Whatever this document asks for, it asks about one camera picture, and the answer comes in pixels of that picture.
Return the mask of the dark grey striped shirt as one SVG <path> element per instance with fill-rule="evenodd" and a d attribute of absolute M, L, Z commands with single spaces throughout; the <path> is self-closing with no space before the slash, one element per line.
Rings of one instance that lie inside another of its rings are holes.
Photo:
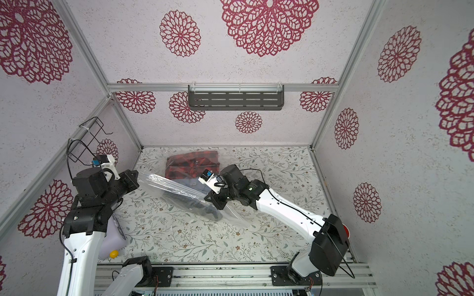
<path fill-rule="evenodd" d="M 222 214 L 211 203 L 208 203 L 203 199 L 184 196 L 168 191 L 163 193 L 162 198 L 170 205 L 174 205 L 181 210 L 203 217 L 210 221 L 219 222 L 223 219 Z"/>

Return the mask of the red black plaid shirt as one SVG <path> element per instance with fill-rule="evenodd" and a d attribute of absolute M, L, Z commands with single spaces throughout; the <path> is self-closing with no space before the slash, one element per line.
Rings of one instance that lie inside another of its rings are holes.
<path fill-rule="evenodd" d="M 167 158 L 165 177 L 169 180 L 198 178 L 205 170 L 219 172 L 220 162 L 216 150 L 194 151 Z"/>

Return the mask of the clear plastic vacuum bag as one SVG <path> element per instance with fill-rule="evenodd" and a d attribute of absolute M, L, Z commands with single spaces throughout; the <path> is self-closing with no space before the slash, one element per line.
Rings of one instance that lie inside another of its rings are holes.
<path fill-rule="evenodd" d="M 147 192 L 147 194 L 149 194 L 153 199 L 157 199 L 158 201 L 165 203 L 167 202 L 162 198 L 165 191 L 204 200 L 206 195 L 204 195 L 202 192 L 176 183 L 175 180 L 169 180 L 165 177 L 165 165 L 168 157 L 204 150 L 216 150 L 218 152 L 218 159 L 220 162 L 219 172 L 224 168 L 224 166 L 228 165 L 229 161 L 231 160 L 231 157 L 227 155 L 227 150 L 225 148 L 219 147 L 145 148 L 142 151 L 136 166 L 136 169 L 139 171 L 138 181 L 140 188 Z M 219 222 L 231 223 L 238 228 L 248 228 L 251 225 L 247 219 L 240 215 L 232 203 L 228 203 L 223 210 L 218 211 L 223 216 L 223 219 Z"/>

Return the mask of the light blue shirt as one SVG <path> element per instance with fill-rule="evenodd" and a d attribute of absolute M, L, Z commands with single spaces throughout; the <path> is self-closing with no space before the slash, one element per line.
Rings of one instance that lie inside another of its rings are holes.
<path fill-rule="evenodd" d="M 204 185 L 198 181 L 197 178 L 193 179 L 176 179 L 176 183 L 189 187 L 191 189 L 202 192 L 204 195 L 208 194 L 210 189 L 207 185 Z"/>

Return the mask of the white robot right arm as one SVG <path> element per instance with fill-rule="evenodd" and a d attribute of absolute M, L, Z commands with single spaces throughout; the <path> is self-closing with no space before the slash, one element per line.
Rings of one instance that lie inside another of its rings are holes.
<path fill-rule="evenodd" d="M 290 202 L 272 189 L 265 180 L 248 180 L 236 165 L 220 173 L 204 170 L 199 182 L 210 191 L 204 198 L 222 210 L 229 201 L 238 201 L 266 213 L 296 231 L 310 247 L 298 252 L 287 267 L 288 276 L 297 281 L 317 271 L 335 276 L 350 246 L 350 232 L 339 217 L 312 213 Z"/>

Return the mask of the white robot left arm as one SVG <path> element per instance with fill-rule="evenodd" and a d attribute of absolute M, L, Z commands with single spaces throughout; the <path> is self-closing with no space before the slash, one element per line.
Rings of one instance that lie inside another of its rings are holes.
<path fill-rule="evenodd" d="M 139 173 L 88 168 L 72 179 L 77 195 L 60 231 L 65 249 L 58 295 L 91 296 L 95 288 L 98 257 L 106 238 L 113 206 L 139 188 Z"/>

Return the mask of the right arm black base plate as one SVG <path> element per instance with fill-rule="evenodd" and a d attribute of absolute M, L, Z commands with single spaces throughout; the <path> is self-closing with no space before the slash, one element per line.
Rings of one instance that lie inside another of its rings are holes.
<path fill-rule="evenodd" d="M 270 277 L 273 286 L 321 286 L 322 276 L 319 272 L 310 273 L 306 277 L 297 274 L 288 265 L 273 265 L 270 267 Z"/>

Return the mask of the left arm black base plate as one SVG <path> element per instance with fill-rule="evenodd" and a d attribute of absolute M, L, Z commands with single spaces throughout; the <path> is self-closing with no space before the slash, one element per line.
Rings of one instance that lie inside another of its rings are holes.
<path fill-rule="evenodd" d="M 171 266 L 152 267 L 149 287 L 170 287 L 174 277 L 174 268 Z"/>

